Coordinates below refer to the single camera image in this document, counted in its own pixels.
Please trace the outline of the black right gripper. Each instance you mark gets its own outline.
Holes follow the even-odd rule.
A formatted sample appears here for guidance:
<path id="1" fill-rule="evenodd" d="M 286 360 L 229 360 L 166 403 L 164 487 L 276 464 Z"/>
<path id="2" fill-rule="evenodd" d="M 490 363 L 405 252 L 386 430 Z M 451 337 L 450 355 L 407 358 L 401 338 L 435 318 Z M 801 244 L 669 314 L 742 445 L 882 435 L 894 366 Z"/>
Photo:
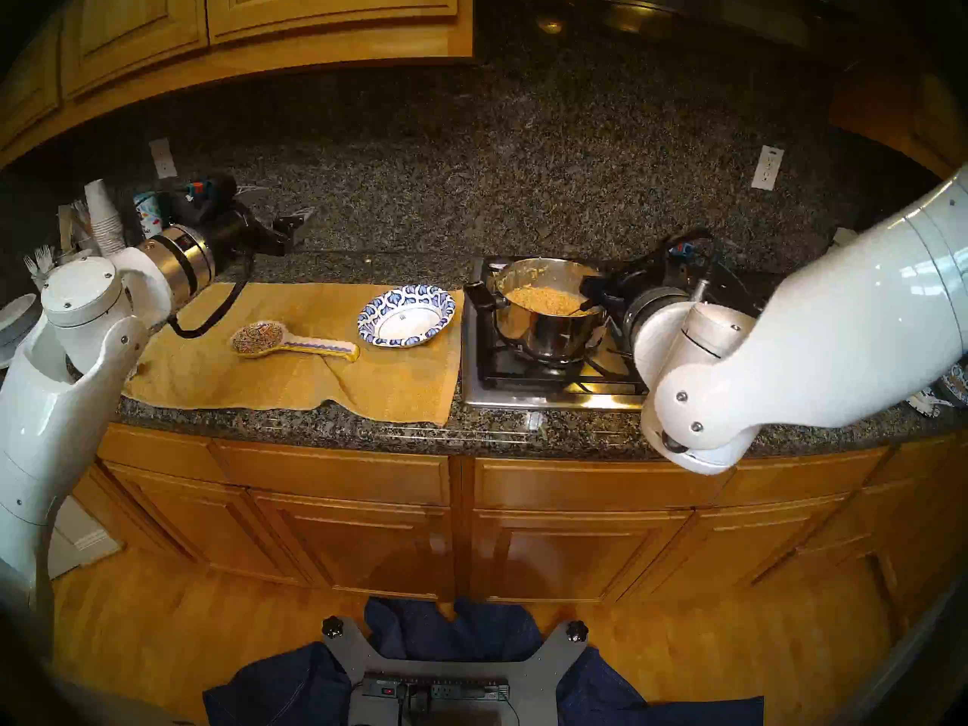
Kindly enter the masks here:
<path id="1" fill-rule="evenodd" d="M 643 294 L 645 303 L 656 298 L 684 298 L 684 287 L 679 274 L 678 263 L 668 266 L 667 259 L 637 259 L 624 263 L 606 275 L 582 276 L 579 292 L 582 295 L 602 295 L 605 305 L 595 305 L 593 313 L 599 313 L 613 325 L 623 325 L 628 312 L 634 321 L 641 309 L 634 309 L 636 301 Z"/>

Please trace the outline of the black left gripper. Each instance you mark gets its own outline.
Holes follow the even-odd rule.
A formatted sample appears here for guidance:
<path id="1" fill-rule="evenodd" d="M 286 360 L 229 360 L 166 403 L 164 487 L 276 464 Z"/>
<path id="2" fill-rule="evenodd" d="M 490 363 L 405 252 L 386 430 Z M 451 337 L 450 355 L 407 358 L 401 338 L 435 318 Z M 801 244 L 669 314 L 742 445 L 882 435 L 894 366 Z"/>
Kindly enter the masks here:
<path id="1" fill-rule="evenodd" d="M 237 200 L 268 194 L 267 187 L 240 185 L 236 199 L 212 200 L 212 271 L 228 270 L 232 264 L 257 254 L 286 256 L 304 244 L 315 208 L 300 208 L 275 217 L 273 225 L 265 225 L 247 205 Z"/>

